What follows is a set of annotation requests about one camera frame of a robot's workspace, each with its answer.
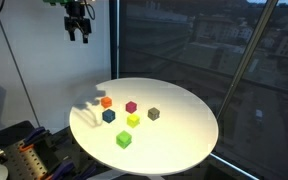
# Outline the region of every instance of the magenta cube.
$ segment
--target magenta cube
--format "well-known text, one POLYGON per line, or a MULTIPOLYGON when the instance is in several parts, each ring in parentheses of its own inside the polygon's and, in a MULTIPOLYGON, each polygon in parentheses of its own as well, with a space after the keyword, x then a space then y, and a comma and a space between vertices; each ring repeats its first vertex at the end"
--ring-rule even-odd
POLYGON ((135 102, 130 101, 126 104, 126 111, 129 113, 133 113, 136 111, 136 106, 137 105, 135 102))

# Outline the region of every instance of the dark blue cube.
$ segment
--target dark blue cube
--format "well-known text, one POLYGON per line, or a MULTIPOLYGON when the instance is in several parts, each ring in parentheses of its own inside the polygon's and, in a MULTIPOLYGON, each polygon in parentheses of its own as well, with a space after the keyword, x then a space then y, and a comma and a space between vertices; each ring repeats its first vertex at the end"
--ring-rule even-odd
POLYGON ((111 123, 115 119, 115 112, 108 109, 102 113, 103 120, 107 123, 111 123))

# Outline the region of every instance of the gray cube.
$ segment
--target gray cube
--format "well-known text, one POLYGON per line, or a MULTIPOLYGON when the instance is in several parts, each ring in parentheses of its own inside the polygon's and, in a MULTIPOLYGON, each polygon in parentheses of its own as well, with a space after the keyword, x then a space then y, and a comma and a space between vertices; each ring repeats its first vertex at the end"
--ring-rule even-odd
POLYGON ((150 110, 148 110, 147 116, 152 120, 156 120, 157 118, 160 117, 160 111, 153 107, 150 110))

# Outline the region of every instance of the green cube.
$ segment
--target green cube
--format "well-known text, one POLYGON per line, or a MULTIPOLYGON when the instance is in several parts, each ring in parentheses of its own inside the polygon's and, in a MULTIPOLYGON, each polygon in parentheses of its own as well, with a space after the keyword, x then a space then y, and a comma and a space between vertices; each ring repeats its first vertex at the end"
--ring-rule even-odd
POLYGON ((116 144, 125 149, 132 142, 132 136, 126 131, 122 131, 116 136, 116 144))

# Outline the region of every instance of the yellow cube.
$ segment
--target yellow cube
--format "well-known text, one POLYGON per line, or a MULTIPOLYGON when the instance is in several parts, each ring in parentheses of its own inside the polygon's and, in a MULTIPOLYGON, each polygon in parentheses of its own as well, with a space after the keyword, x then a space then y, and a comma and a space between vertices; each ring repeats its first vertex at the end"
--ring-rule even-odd
POLYGON ((140 117, 139 116, 137 116, 135 114, 131 114, 127 117, 127 125, 134 128, 138 124, 140 124, 140 117))

